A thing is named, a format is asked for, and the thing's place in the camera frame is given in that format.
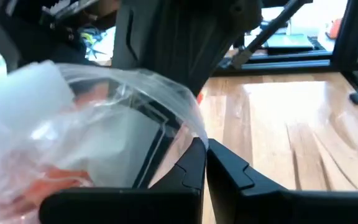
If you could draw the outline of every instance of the black metal frame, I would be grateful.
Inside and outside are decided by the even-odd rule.
[[[241,69],[241,66],[246,63],[252,54],[262,46],[274,33],[289,20],[302,6],[309,0],[290,0],[284,7],[284,10],[269,22],[266,29],[262,30],[259,35],[248,45],[239,48],[238,53],[231,57],[227,63],[221,63],[222,68],[236,68]]]
[[[276,21],[277,25],[284,22],[283,20],[278,20],[279,19]],[[247,48],[254,50],[253,46],[248,46]],[[244,76],[247,76],[249,75],[249,72],[256,72],[255,68],[258,70],[257,73],[302,73],[302,71],[307,67],[309,67],[312,72],[338,71],[344,72],[344,75],[347,75],[346,72],[358,70],[357,58],[358,1],[348,0],[333,52],[327,52],[325,50],[312,50],[310,52],[300,54],[253,56],[246,64],[243,64],[239,71],[233,71],[233,69],[224,71],[224,69],[218,68],[213,76],[229,77],[234,74],[238,75],[242,71],[244,71]],[[329,65],[326,65],[326,62],[323,62],[323,60],[329,60]],[[320,65],[318,67],[322,69],[316,70],[316,64]]]
[[[153,70],[197,95],[235,39],[259,25],[260,11],[258,1],[123,1],[112,65]]]
[[[278,27],[283,22],[285,20],[282,18],[273,21],[275,27]],[[247,49],[253,52],[255,50],[254,45],[265,41],[268,36],[259,36]],[[214,77],[341,72],[347,81],[355,87],[357,93],[351,95],[351,100],[358,104],[358,78],[353,72],[358,71],[358,0],[348,0],[338,38],[332,52],[317,50],[300,54],[252,56],[247,63],[237,69],[228,67],[225,63],[223,65],[216,69],[213,74]]]
[[[275,1],[275,0],[263,0],[263,8],[270,8],[270,7],[280,7],[280,6],[284,6],[286,4],[288,4],[288,1],[289,0],[279,0],[279,1]],[[304,4],[308,4],[308,3],[312,3],[313,0],[306,0],[304,2]],[[236,41],[235,43],[233,44],[233,47],[236,48],[236,49],[239,49],[241,47],[244,47],[244,36],[241,35]]]

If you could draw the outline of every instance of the clear plastic bag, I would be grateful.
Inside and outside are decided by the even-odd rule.
[[[187,88],[146,70],[57,66],[76,108],[45,118],[30,133],[0,123],[0,223],[38,223],[42,200],[61,189],[137,187],[158,153],[183,154],[194,137],[208,148]]]

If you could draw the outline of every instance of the table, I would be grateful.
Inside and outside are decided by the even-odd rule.
[[[209,138],[288,189],[358,190],[358,106],[340,73],[211,78]],[[208,185],[203,223],[214,223]]]

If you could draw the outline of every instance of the black plastic frame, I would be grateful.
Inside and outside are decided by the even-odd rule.
[[[235,39],[261,20],[259,1],[126,0],[112,66],[155,71],[197,95]]]
[[[244,77],[254,75],[280,75],[286,73],[335,72],[338,69],[329,60],[309,60],[300,62],[272,62],[245,64],[241,69],[218,68],[213,77]]]
[[[305,60],[326,60],[331,59],[332,52],[326,50],[312,50],[298,54],[285,55],[256,55],[251,56],[247,64],[272,63],[272,62],[299,62]]]
[[[207,160],[217,224],[358,223],[358,192],[287,190],[213,139]]]

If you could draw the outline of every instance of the wooden board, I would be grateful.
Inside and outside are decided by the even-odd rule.
[[[339,73],[211,78],[201,112],[215,138],[289,189],[358,190],[358,106]],[[203,223],[214,223],[208,186]]]

